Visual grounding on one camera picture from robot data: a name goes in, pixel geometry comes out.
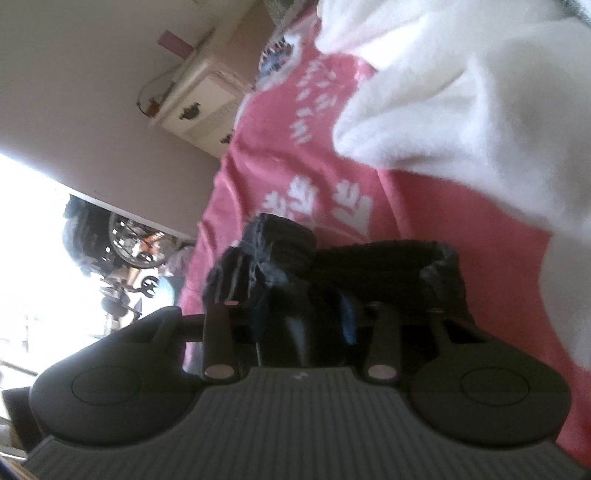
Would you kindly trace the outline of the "black garment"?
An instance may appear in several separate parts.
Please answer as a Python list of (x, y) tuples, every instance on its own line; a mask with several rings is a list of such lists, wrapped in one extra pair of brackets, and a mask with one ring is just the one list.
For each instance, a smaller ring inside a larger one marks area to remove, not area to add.
[(259, 358), (277, 367), (342, 364), (366, 347), (376, 303), (474, 320), (452, 246), (386, 240), (321, 248), (310, 229), (271, 214), (247, 224), (209, 271), (204, 308), (225, 301), (249, 309)]

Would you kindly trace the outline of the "light blue plastic stool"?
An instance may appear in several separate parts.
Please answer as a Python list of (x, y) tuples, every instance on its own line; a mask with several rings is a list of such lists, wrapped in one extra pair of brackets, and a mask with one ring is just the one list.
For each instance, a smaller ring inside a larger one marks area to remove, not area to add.
[(154, 297), (158, 299), (166, 298), (169, 302), (174, 303), (181, 288), (181, 277), (163, 276), (158, 279), (158, 285), (155, 289)]

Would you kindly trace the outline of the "wheelchair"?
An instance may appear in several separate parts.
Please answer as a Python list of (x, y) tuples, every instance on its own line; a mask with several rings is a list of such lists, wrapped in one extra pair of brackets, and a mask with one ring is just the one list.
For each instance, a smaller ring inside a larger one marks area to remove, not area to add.
[(187, 243), (74, 195), (63, 217), (65, 250), (84, 275), (99, 277), (102, 309), (113, 320), (130, 313), (137, 321), (141, 311), (129, 296), (152, 298), (159, 283), (154, 275), (139, 279), (139, 272), (165, 265)]

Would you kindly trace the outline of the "pink plastic bag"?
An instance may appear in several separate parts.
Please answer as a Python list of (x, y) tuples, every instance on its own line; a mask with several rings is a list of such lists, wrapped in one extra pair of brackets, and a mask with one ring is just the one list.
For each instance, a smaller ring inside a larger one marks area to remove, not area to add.
[(193, 252), (193, 245), (174, 252), (161, 268), (161, 274), (165, 277), (184, 277), (189, 269)]

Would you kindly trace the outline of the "pink floral bedsheet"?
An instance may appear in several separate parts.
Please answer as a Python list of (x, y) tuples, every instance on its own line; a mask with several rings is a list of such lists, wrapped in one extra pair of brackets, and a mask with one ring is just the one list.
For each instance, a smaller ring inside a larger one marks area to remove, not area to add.
[(243, 103), (179, 304), (201, 311), (215, 260), (245, 223), (273, 213), (311, 228), (321, 246), (437, 240), (460, 255), (468, 304), (488, 332), (556, 368), (572, 391), (559, 444), (590, 461), (590, 249), (522, 222), (461, 184), (378, 171), (339, 157), (332, 124), (370, 68), (315, 48), (315, 15), (294, 24), (294, 54), (273, 88)]

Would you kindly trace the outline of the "white bedside cabinet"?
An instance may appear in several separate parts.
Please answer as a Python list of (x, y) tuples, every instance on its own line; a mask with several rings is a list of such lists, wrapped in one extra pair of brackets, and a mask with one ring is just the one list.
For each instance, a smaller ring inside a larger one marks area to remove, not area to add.
[(243, 98), (259, 76), (274, 24), (262, 1), (237, 1), (174, 74), (152, 123), (221, 158)]

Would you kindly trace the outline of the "white fluffy blanket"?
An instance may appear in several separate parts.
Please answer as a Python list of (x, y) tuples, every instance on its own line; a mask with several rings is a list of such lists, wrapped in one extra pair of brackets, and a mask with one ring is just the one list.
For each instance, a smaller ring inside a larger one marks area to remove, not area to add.
[(335, 122), (335, 151), (466, 185), (548, 230), (544, 306), (588, 368), (589, 3), (322, 1), (318, 17), (318, 50), (375, 71)]

